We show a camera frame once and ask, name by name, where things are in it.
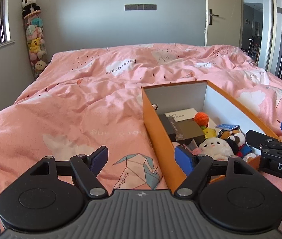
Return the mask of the grey wall switch panel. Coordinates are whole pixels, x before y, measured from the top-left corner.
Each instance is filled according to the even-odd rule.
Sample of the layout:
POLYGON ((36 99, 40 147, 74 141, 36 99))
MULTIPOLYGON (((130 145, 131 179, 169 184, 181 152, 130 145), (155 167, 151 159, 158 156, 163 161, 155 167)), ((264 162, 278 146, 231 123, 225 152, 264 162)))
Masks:
POLYGON ((125 11, 130 10, 157 10, 156 4, 125 4, 125 11))

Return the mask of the dark picture book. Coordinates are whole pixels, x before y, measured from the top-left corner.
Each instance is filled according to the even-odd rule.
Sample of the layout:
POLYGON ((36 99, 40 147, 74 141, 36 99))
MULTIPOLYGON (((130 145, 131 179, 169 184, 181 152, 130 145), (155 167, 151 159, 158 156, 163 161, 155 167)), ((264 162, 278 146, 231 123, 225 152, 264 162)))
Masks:
POLYGON ((172 142, 181 141, 184 139, 184 135, 182 134, 173 117, 167 117, 165 114, 159 114, 158 117, 172 142))

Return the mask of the orange cardboard box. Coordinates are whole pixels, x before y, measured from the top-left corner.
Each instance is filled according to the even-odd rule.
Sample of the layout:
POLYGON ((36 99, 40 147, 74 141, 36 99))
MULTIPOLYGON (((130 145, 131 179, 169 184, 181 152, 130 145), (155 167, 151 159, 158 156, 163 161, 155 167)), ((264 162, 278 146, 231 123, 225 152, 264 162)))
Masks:
POLYGON ((144 124, 172 191, 185 180, 174 159, 173 142, 200 145, 219 135, 232 137, 242 148, 250 130, 277 137, 251 110, 210 81, 144 87, 142 101, 144 124))

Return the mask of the white plush toy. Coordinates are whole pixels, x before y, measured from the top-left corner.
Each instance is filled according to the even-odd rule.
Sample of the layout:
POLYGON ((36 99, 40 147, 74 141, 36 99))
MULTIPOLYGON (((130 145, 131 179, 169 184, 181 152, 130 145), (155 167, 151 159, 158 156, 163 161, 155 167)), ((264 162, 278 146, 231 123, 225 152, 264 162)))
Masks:
POLYGON ((202 153, 212 157, 214 160, 227 161, 234 155, 229 143, 221 138, 208 138, 199 145, 202 153))

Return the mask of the clear tube of plush toys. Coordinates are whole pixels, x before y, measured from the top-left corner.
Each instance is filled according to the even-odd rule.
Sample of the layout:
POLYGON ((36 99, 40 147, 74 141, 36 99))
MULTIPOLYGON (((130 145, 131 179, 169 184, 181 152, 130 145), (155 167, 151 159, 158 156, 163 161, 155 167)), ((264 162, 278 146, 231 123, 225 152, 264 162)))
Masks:
POLYGON ((48 65, 41 10, 31 12, 23 20, 29 61, 34 79, 37 79, 48 65))

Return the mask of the beige door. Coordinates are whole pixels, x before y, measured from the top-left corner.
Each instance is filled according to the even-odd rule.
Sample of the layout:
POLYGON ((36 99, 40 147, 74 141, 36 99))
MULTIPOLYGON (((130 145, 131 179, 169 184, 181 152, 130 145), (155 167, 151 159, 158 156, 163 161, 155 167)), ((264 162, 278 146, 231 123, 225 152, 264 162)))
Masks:
POLYGON ((240 46, 243 0, 206 0, 205 46, 240 46))

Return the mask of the brown cardboard box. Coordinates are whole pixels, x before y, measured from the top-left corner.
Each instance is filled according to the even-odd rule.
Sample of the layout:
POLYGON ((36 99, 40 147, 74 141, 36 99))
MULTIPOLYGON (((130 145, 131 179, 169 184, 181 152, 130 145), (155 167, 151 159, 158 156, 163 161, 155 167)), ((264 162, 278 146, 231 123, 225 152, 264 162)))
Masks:
POLYGON ((200 145, 205 140, 205 133, 193 119, 176 122, 176 125, 178 128, 176 142, 187 145, 194 140, 200 145))

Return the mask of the orange crochet toy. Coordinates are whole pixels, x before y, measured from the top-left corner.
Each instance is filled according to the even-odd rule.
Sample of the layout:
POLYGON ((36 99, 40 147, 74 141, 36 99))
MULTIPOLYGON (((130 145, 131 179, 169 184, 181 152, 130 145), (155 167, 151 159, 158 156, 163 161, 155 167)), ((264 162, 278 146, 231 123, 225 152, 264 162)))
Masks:
POLYGON ((205 112, 198 112, 194 116, 194 121, 203 129, 208 127, 209 124, 209 116, 205 112))

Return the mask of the blue card pack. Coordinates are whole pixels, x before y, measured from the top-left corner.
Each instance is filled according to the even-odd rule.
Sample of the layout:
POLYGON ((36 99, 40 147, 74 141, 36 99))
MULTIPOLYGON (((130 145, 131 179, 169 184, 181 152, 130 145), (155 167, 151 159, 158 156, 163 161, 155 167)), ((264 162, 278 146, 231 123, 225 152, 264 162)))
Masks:
POLYGON ((235 129, 239 129, 239 125, 232 125, 232 124, 220 124, 215 126, 215 128, 218 128, 220 130, 225 130, 225 131, 232 131, 235 129))

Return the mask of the pink cloud-print duvet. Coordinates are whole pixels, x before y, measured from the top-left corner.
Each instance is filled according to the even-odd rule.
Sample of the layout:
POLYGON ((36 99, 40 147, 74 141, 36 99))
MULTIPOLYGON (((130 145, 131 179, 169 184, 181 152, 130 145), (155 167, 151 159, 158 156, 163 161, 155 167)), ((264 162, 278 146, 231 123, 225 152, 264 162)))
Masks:
POLYGON ((282 142, 282 80, 235 46, 55 54, 0 111, 0 238, 282 238, 282 178, 259 170, 252 146, 256 158, 246 162, 182 145, 195 168, 168 189, 142 88, 194 81, 228 93, 282 142), (88 156, 101 146, 108 162, 95 176, 88 156))

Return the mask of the yellow tape measure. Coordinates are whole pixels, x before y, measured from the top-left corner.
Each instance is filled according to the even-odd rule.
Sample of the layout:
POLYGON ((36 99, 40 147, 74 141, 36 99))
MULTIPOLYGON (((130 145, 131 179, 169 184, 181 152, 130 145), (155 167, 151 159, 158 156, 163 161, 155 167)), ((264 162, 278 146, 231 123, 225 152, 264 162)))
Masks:
POLYGON ((205 134, 205 139, 209 139, 209 138, 216 138, 218 135, 216 133, 216 130, 213 128, 205 128, 202 130, 205 134))

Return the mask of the panda plush toy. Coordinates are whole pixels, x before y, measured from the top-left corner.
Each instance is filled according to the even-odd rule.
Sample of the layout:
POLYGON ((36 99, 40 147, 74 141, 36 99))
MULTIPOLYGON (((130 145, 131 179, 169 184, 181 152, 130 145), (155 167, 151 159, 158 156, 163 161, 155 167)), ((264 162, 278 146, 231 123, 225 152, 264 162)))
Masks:
POLYGON ((22 16, 25 18, 27 15, 34 11, 40 11, 41 8, 37 5, 37 0, 22 0, 22 16))

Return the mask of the fox plush toy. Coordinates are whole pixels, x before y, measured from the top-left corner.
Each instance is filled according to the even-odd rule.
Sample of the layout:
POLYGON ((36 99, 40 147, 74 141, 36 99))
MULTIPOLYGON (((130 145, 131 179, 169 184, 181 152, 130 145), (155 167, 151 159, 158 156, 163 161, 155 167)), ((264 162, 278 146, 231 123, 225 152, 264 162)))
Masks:
POLYGON ((222 129, 219 132, 218 137, 226 140, 232 148, 234 155, 241 157, 246 162, 248 162, 249 159, 256 158, 256 154, 252 152, 251 146, 246 144, 246 137, 240 129, 231 131, 222 129))

